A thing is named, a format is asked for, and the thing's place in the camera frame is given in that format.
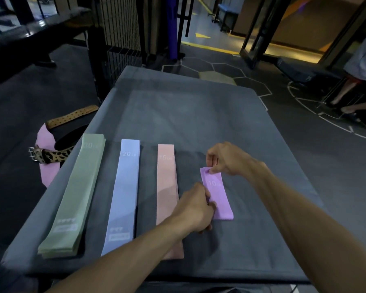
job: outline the forearm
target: forearm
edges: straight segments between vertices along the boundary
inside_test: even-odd
[[[178,218],[101,257],[51,288],[49,293],[134,292],[172,246],[189,233]]]
[[[265,166],[250,180],[289,249],[319,292],[366,291],[366,250],[344,227]]]

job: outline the blue resistance band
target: blue resistance band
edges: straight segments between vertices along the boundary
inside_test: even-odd
[[[102,256],[134,238],[140,140],[122,139]]]

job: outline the yellow arrow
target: yellow arrow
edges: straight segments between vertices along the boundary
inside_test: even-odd
[[[211,37],[209,37],[209,36],[205,36],[205,35],[202,35],[202,34],[200,34],[200,33],[195,33],[195,36],[197,36],[197,38],[211,38]]]

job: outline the metal buckle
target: metal buckle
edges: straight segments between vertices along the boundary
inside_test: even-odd
[[[35,149],[35,147],[29,147],[28,152],[30,153],[31,159],[38,162],[37,158],[35,157],[34,149]]]

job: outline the table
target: table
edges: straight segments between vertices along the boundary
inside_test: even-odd
[[[85,227],[83,252],[43,260],[47,236],[80,149],[68,160],[30,214],[3,258],[28,275],[66,275],[100,257],[106,234],[121,139],[141,140],[136,235],[156,223],[157,145],[174,144],[179,195],[200,181],[207,149],[228,140],[264,161],[275,175],[320,207],[323,203],[252,89],[144,68],[126,67],[86,133],[106,138]],[[233,221],[183,240],[183,260],[162,261],[154,281],[290,282],[304,275],[262,202],[242,177],[223,175]]]

